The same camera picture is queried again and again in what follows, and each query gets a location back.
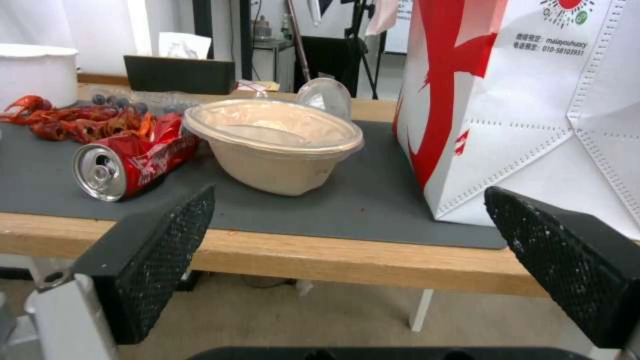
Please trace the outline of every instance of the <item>paper shopping bag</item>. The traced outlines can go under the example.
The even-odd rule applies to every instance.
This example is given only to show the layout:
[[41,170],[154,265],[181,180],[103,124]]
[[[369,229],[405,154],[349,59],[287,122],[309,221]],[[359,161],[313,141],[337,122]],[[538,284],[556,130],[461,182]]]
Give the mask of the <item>paper shopping bag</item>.
[[640,239],[640,1],[416,0],[394,133],[437,220],[499,185]]

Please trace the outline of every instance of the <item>food container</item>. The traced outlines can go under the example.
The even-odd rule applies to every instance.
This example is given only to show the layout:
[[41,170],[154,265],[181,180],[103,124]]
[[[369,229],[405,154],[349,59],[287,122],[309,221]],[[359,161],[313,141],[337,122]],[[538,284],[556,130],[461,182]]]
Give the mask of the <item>food container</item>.
[[321,110],[264,99],[187,109],[184,127],[209,142],[237,180],[297,196],[324,184],[334,166],[362,148],[362,130]]
[[28,94],[55,107],[77,101],[77,50],[24,44],[0,44],[0,111]]

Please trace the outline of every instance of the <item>takeout bowl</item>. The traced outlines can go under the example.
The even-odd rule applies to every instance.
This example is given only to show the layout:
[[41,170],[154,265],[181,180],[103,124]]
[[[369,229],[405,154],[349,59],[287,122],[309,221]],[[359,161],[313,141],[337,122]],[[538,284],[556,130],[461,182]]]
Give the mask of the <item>takeout bowl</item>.
[[187,109],[184,127],[207,140],[225,171],[266,192],[297,196],[324,184],[364,144],[352,122],[288,102],[226,100]]

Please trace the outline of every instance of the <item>crushed soda can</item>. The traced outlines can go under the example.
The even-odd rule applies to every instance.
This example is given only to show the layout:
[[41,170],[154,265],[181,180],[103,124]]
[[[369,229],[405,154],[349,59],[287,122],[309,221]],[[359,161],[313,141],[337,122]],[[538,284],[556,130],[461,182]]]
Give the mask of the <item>crushed soda can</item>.
[[92,197],[118,201],[191,159],[198,141],[182,129],[180,115],[169,113],[157,118],[150,140],[131,134],[82,146],[74,155],[74,177]]

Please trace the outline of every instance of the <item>can lid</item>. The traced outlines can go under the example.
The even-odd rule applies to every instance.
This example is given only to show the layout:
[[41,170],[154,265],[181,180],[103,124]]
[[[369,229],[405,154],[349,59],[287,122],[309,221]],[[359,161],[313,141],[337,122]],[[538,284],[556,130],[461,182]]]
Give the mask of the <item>can lid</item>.
[[117,201],[127,191],[127,174],[122,160],[109,147],[91,143],[76,151],[74,177],[92,197]]

